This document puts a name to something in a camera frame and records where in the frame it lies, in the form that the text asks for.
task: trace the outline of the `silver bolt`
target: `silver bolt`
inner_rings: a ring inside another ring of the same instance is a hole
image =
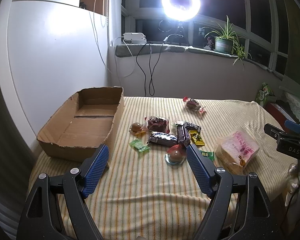
[[[44,179],[45,177],[47,177],[47,174],[45,174],[45,173],[41,173],[39,175],[39,179]]]
[[[254,172],[250,172],[249,173],[250,178],[255,179],[256,177],[258,177]]]
[[[77,174],[79,172],[79,169],[78,168],[73,168],[71,169],[70,173],[71,174]]]
[[[224,168],[222,168],[222,167],[217,168],[217,173],[225,173],[225,172],[226,172],[226,170]]]

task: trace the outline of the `potted plant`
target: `potted plant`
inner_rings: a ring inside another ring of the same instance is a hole
[[[234,39],[233,50],[234,50],[234,52],[237,54],[237,58],[234,60],[234,62],[233,62],[232,65],[234,65],[234,64],[237,62],[237,60],[239,59],[239,60],[241,60],[242,65],[243,65],[243,68],[244,68],[244,63],[243,63],[242,60],[243,60],[244,58],[247,58],[248,55],[250,55],[250,53],[244,51],[244,46],[242,46],[242,45],[239,44],[239,39],[238,39],[238,37],[236,37],[236,38]]]
[[[234,46],[234,40],[236,39],[236,33],[232,30],[233,24],[230,24],[229,17],[227,16],[227,23],[225,27],[221,27],[220,31],[213,30],[205,35],[207,37],[211,33],[216,33],[218,36],[215,37],[215,51],[232,54]]]

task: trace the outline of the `spider plant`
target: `spider plant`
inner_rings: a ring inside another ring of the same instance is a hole
[[[234,41],[235,38],[236,38],[236,33],[232,30],[232,26],[233,24],[231,23],[230,24],[230,21],[229,21],[229,17],[227,16],[227,23],[225,24],[225,27],[221,27],[221,25],[219,23],[216,23],[220,26],[221,30],[220,31],[217,31],[217,30],[213,30],[209,33],[207,33],[205,35],[205,37],[207,37],[209,34],[211,33],[216,33],[218,36],[216,37],[216,39],[226,39],[226,40],[231,40],[231,41]]]
[[[237,62],[237,60],[239,59],[239,60],[241,60],[242,65],[243,65],[243,67],[244,67],[244,63],[243,63],[242,60],[243,60],[244,58],[247,58],[248,55],[250,55],[250,53],[244,51],[244,46],[242,46],[242,45],[239,44],[239,39],[238,39],[238,37],[236,37],[236,39],[234,39],[233,50],[236,52],[237,58],[234,60],[234,62],[233,62],[232,65],[234,65],[234,64]]]

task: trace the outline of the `striped tablecloth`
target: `striped tablecloth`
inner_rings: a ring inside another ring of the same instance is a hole
[[[273,200],[284,189],[287,170],[293,158],[276,152],[275,140],[263,132],[265,123],[279,127],[277,121],[255,102],[235,100],[199,100],[206,106],[202,116],[186,109],[182,99],[125,97],[125,109],[119,126],[111,168],[103,175],[95,192],[86,199],[91,215],[104,239],[191,239],[210,200],[200,192],[188,162],[180,167],[165,163],[165,147],[151,145],[147,154],[138,154],[129,146],[135,137],[128,132],[133,122],[147,115],[165,116],[170,124],[184,120],[202,127],[206,145],[212,151],[218,137],[227,136],[235,127],[243,127],[259,144],[260,151],[245,172],[256,172]],[[146,142],[148,135],[142,137]],[[29,189],[42,172],[50,176],[64,174],[80,164],[48,157],[41,153],[33,168]],[[64,196],[59,197],[67,233],[75,236]],[[234,213],[236,195],[232,195],[228,219]]]

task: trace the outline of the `plant pot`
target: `plant pot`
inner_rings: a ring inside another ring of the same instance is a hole
[[[233,41],[223,39],[223,38],[216,38],[215,42],[215,51],[217,52],[222,52],[226,54],[231,54],[232,53],[232,46],[233,46]]]

